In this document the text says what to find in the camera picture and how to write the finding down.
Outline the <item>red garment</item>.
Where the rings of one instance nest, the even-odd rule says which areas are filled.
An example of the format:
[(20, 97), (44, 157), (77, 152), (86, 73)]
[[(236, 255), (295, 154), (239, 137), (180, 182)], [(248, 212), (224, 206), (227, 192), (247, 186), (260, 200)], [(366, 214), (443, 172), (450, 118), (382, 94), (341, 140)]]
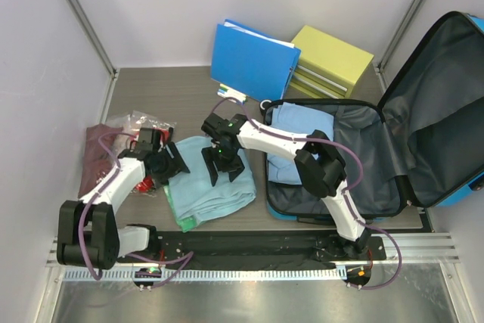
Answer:
[[(164, 122), (152, 116), (150, 114), (133, 110), (128, 116), (128, 120), (124, 123), (123, 131), (132, 135), (132, 137), (125, 137), (122, 142), (124, 148), (131, 148), (136, 144), (138, 140), (139, 132), (141, 128), (157, 129), (161, 131), (160, 136), (160, 149), (166, 146), (166, 144), (172, 140), (176, 123)], [(154, 197), (157, 194), (157, 189), (160, 187), (159, 182), (155, 182), (151, 176), (146, 176), (142, 182), (138, 183), (133, 192), (139, 194), (147, 194)]]

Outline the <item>green white tie-dye cloth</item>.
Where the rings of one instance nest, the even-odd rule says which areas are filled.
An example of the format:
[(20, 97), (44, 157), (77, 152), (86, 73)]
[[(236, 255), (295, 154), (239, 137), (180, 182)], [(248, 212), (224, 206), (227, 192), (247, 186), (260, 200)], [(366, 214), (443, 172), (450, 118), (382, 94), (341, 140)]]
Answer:
[(166, 186), (164, 191), (175, 222), (182, 232), (188, 232), (200, 226), (201, 222), (194, 215), (193, 211), (196, 204), (196, 197), (193, 194), (173, 194), (169, 186)]

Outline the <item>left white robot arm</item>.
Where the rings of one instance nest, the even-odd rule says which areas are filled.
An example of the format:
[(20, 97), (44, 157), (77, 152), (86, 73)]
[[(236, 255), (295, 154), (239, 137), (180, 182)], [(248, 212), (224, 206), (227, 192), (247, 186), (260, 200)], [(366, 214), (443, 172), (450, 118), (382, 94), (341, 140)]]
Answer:
[(144, 262), (157, 259), (161, 243), (156, 228), (144, 224), (118, 228), (116, 213), (145, 178), (164, 186), (190, 171), (170, 134), (142, 128), (128, 137), (129, 146), (111, 156), (113, 168), (103, 180), (78, 200), (65, 201), (59, 211), (57, 261), (86, 267), (95, 280), (120, 257), (135, 253)]

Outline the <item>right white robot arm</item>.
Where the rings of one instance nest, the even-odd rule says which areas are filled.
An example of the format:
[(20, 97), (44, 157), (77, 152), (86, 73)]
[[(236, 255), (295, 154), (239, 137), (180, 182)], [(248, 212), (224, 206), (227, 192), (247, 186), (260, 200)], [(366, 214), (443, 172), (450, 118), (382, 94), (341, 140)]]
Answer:
[(341, 250), (350, 259), (368, 251), (369, 226), (349, 193), (363, 178), (360, 159), (346, 146), (315, 130), (310, 135), (284, 132), (242, 114), (226, 120), (211, 113), (201, 126), (212, 145), (201, 153), (211, 185), (226, 173), (233, 182), (245, 169), (239, 150), (261, 151), (294, 162), (302, 186), (328, 209), (341, 239)]

